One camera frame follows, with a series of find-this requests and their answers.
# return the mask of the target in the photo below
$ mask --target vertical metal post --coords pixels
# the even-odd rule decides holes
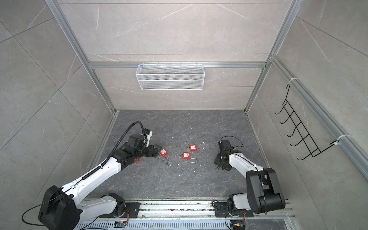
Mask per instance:
[[[266,60],[266,67],[265,69],[262,70],[261,74],[259,75],[258,77],[258,80],[256,82],[256,84],[254,85],[254,88],[253,88],[253,91],[248,99],[248,102],[247,102],[247,105],[245,106],[244,108],[244,111],[246,114],[248,114],[253,102],[254,102],[254,99],[256,98],[257,94],[258,94],[258,91],[259,89],[261,88],[261,85],[263,83],[263,81],[265,80],[266,78],[266,75],[267,75],[267,72],[270,68],[270,60],[272,58],[272,56],[276,55],[283,43],[283,41],[285,40],[285,37],[295,19],[295,16],[297,15],[299,9],[300,9],[300,6],[302,5],[303,3],[303,0],[293,0],[291,5],[290,5],[290,8],[286,14],[286,17],[281,25],[281,28],[280,28],[280,31],[278,33],[278,35],[276,36],[276,40],[275,42],[273,43],[273,46],[271,48],[271,51],[270,53],[268,54],[268,57],[267,57],[267,60]]]
[[[102,99],[107,104],[108,108],[110,109],[111,113],[114,114],[116,109],[114,108],[109,96],[107,95],[105,88],[101,84],[100,80],[98,79],[96,73],[89,67],[88,60],[85,52],[82,49],[82,46],[79,44],[76,36],[74,35],[73,31],[70,28],[68,21],[65,18],[65,15],[61,11],[61,8],[56,0],[45,0],[47,5],[49,6],[51,12],[54,14],[56,21],[59,23],[62,31],[64,32],[65,36],[67,37],[70,45],[73,47],[75,53],[77,54],[78,58],[82,62],[84,68],[86,69],[88,75],[91,77],[93,83],[95,84],[96,88],[100,92]]]

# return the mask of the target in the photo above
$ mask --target dark gray floor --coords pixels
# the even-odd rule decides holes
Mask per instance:
[[[150,144],[159,144],[169,154],[169,164],[143,157],[97,187],[89,197],[115,192],[124,198],[227,197],[246,192],[245,178],[236,169],[222,171],[213,163],[219,153],[218,141],[233,135],[241,139],[238,148],[254,163],[265,166],[243,110],[122,110],[104,149],[103,160],[134,121],[153,132]],[[127,136],[141,133],[135,125]],[[232,145],[240,143],[229,139]],[[197,164],[182,158],[190,144],[205,148],[192,152]]]

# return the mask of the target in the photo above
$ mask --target black mounting plate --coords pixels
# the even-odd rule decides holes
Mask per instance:
[[[137,218],[139,207],[141,203],[125,203],[126,209],[129,209],[129,218]],[[124,213],[120,218],[127,218],[128,213]],[[111,214],[103,214],[99,216],[100,218],[114,218]]]
[[[226,214],[229,212],[229,208],[227,206],[227,202],[214,202],[213,205],[215,207],[215,216],[216,217],[225,217]],[[243,211],[240,211],[239,210],[238,212],[239,212],[239,216],[238,217],[244,217]],[[252,211],[244,210],[244,213],[245,213],[245,217],[253,217],[253,212]]]

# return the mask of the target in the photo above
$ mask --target red padlock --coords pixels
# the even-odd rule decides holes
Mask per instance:
[[[196,145],[190,145],[189,149],[190,149],[191,152],[197,151],[197,146]]]
[[[160,153],[161,153],[162,156],[166,156],[168,154],[166,149],[161,149]]]
[[[190,153],[184,153],[183,159],[189,160],[190,159]]]

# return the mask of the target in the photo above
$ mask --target white zip tie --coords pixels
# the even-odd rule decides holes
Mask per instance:
[[[349,134],[343,134],[343,135],[340,135],[340,136],[337,138],[337,140],[336,140],[335,142],[333,142],[333,144],[334,144],[334,145],[337,145],[337,144],[339,143],[339,141],[340,141],[340,138],[341,138],[341,137],[344,137],[344,136],[351,137],[351,135],[349,135]]]
[[[287,84],[290,84],[290,82],[294,79],[297,79],[297,78],[290,78],[290,81],[287,83]]]

